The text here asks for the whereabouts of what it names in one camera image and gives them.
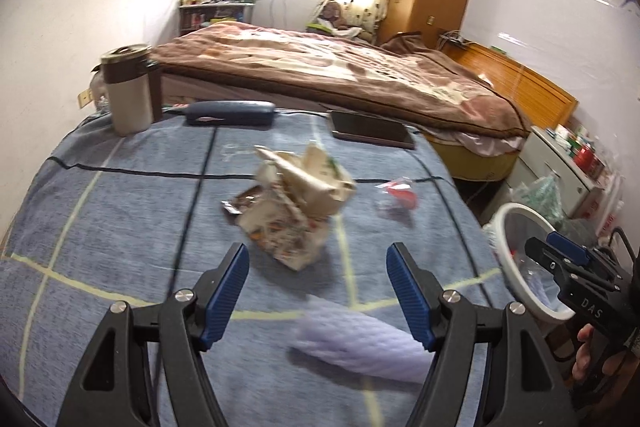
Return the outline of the person right hand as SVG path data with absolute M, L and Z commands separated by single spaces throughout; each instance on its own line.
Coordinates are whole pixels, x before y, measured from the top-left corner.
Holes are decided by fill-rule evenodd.
M 597 354 L 595 333 L 596 329 L 591 324 L 579 329 L 577 340 L 580 342 L 580 347 L 577 350 L 572 368 L 574 380 L 582 383 L 589 374 L 596 373 L 597 369 L 604 377 L 631 378 L 634 376 L 639 366 L 639 359 L 635 355 L 620 351 L 608 357 L 604 362 L 599 362 L 603 353 Z

